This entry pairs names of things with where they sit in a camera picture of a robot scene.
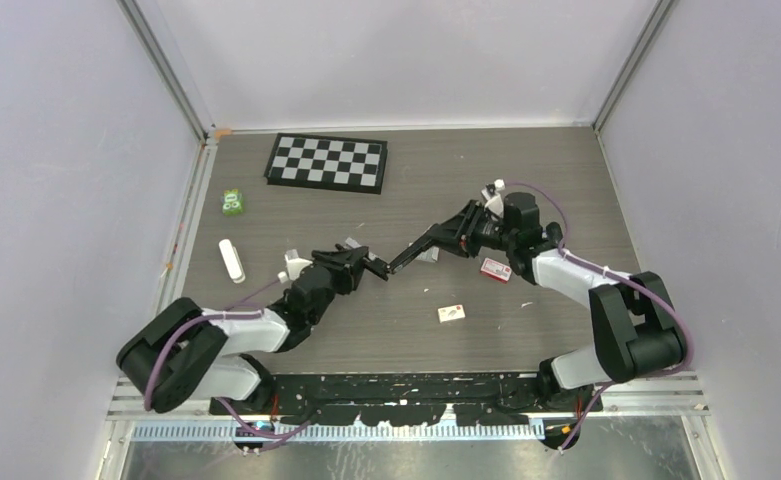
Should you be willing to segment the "black stapler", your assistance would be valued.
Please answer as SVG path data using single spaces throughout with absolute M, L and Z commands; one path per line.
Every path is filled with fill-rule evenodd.
M 450 235 L 443 226 L 439 224 L 432 225 L 388 263 L 387 272 L 389 274 L 398 273 L 417 256 L 438 244 L 444 243 L 447 238 L 450 238 Z

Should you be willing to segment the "small staple strip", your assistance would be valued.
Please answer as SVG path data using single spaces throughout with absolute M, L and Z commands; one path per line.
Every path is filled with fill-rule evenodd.
M 344 244 L 351 249 L 356 249 L 361 247 L 361 244 L 351 237 L 347 237 L 346 240 L 344 241 Z

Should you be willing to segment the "white staple box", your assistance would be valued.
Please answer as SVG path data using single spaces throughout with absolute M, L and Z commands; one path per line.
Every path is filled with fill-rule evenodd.
M 438 321 L 447 323 L 466 318 L 464 307 L 461 304 L 441 307 L 437 309 Z

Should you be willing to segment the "white stapler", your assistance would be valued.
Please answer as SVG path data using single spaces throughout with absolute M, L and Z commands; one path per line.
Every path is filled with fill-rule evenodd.
M 230 239 L 222 239 L 218 243 L 223 264 L 228 277 L 235 284 L 245 281 L 245 271 L 239 257 L 239 253 Z

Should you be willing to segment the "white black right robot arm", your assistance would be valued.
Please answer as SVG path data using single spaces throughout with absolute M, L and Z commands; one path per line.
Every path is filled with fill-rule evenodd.
M 465 258 L 483 248 L 501 251 L 523 280 L 588 309 L 591 344 L 539 365 L 536 392 L 543 406 L 562 410 L 583 387 L 625 383 L 683 365 L 688 341 L 658 275 L 606 270 L 569 254 L 560 224 L 542 224 L 530 193 L 493 199 L 496 209 L 471 201 L 423 237 L 428 246 Z

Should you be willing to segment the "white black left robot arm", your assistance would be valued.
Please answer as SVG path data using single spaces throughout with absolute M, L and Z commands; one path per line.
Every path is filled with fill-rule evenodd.
M 167 413 L 188 400 L 233 400 L 264 412 L 275 380 L 254 353 L 287 352 L 304 342 L 338 296 L 354 292 L 365 272 L 387 279 L 390 266 L 365 246 L 285 254 L 282 296 L 253 311 L 211 310 L 180 297 L 117 353 L 117 367 L 147 411 Z

